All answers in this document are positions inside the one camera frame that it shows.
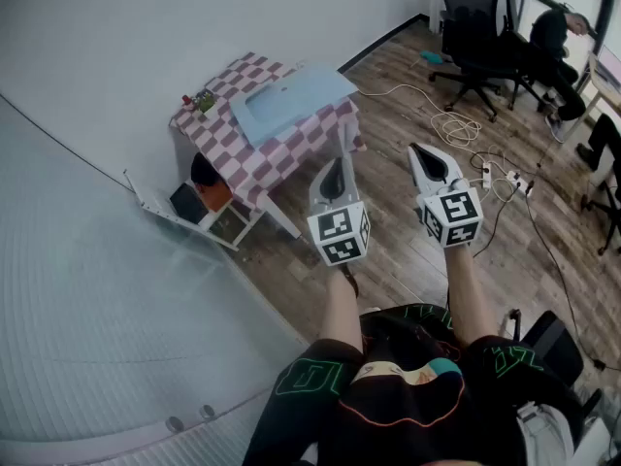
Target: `checkered tablecloth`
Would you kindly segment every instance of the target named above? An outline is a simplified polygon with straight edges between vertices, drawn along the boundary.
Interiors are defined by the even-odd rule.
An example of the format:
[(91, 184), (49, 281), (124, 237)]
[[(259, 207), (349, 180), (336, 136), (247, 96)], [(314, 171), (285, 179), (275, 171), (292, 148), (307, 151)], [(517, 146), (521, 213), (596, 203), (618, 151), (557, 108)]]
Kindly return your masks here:
[(366, 148), (358, 130), (358, 109), (349, 98), (296, 122), (259, 149), (252, 147), (231, 112), (229, 100), (241, 91), (248, 93), (261, 83), (293, 71), (250, 52), (206, 84), (216, 97), (213, 109), (217, 115), (207, 118), (190, 105), (171, 119), (172, 125), (189, 137), (220, 173), (233, 194), (251, 209), (261, 209), (263, 197), (329, 138), (341, 133), (347, 150)]

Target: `power plug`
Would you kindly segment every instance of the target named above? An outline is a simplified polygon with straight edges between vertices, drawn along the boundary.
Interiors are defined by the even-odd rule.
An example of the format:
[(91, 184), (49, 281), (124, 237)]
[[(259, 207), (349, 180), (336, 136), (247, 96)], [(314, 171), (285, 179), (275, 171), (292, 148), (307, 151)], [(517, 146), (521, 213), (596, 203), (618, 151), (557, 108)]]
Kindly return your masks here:
[(483, 162), (483, 188), (490, 189), (492, 187), (492, 164)]
[(527, 181), (515, 171), (509, 171), (506, 178), (507, 181), (511, 183), (515, 193), (518, 193), (525, 198), (528, 198), (533, 194), (533, 189), (528, 187)]

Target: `laptop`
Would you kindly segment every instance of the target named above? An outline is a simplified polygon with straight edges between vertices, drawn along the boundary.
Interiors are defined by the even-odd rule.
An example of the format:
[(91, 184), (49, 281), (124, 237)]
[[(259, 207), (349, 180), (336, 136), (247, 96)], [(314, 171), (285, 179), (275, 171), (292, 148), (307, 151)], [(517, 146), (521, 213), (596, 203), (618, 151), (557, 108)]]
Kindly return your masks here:
[(608, 47), (602, 47), (600, 51), (597, 73), (615, 88), (621, 89), (621, 60)]

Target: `forearm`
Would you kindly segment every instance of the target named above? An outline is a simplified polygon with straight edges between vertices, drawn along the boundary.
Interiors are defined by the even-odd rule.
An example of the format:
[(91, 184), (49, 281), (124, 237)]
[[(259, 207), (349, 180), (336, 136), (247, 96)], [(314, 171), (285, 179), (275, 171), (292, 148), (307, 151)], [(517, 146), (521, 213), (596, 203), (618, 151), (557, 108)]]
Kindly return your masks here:
[(335, 269), (330, 274), (327, 294), (319, 338), (345, 342), (362, 353), (362, 333), (356, 294), (341, 271)]
[(486, 335), (497, 335), (498, 327), (491, 307), (474, 273), (468, 246), (444, 250), (450, 291), (450, 313), (457, 339), (468, 346)]

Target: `baseboard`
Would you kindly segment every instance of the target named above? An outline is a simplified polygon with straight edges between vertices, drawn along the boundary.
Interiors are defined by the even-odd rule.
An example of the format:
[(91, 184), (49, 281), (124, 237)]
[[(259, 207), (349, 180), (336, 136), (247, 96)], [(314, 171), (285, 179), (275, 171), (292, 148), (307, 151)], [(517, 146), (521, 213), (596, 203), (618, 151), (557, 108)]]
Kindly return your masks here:
[(361, 59), (366, 57), (369, 53), (371, 53), (373, 50), (375, 50), (381, 44), (387, 42), (393, 36), (395, 36), (396, 34), (400, 33), (401, 31), (406, 29), (408, 26), (414, 24), (415, 22), (417, 22), (419, 20), (422, 20), (423, 22), (429, 22), (429, 16), (425, 16), (424, 14), (419, 14), (417, 16), (412, 17), (411, 19), (408, 19), (406, 22), (404, 22), (403, 24), (397, 26), (392, 31), (388, 31), (384, 36), (382, 36), (378, 40), (375, 40), (368, 47), (366, 47), (364, 50), (362, 50), (360, 53), (358, 53), (355, 57), (353, 57), (350, 60), (347, 60), (346, 63), (339, 68), (339, 72), (341, 74), (344, 73), (347, 69), (349, 69), (351, 66), (353, 66), (356, 62), (359, 62)]

